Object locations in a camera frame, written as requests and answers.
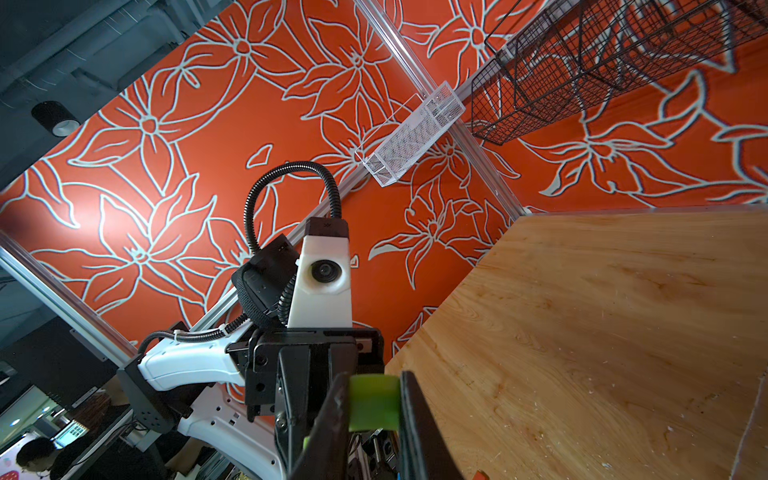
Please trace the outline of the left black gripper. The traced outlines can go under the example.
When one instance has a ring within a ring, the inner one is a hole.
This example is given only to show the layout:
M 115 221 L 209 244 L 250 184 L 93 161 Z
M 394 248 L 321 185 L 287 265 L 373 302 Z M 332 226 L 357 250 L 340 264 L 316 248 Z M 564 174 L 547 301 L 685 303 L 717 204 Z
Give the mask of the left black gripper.
M 375 328 L 254 331 L 242 355 L 247 415 L 275 416 L 289 479 L 347 478 L 350 375 L 382 373 L 383 354 Z M 398 434 L 402 479 L 463 478 L 411 371 L 400 375 Z

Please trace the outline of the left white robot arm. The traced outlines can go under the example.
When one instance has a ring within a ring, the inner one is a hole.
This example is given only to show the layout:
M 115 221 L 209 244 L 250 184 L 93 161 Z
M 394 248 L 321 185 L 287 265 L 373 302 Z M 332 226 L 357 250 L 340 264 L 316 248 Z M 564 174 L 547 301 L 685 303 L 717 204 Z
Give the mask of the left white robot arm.
M 160 331 L 118 373 L 139 421 L 210 444 L 260 479 L 348 479 L 353 441 L 395 438 L 398 479 L 457 479 L 412 372 L 384 371 L 383 338 L 354 325 L 349 236 L 316 220 L 234 274 L 244 313 L 205 332 Z

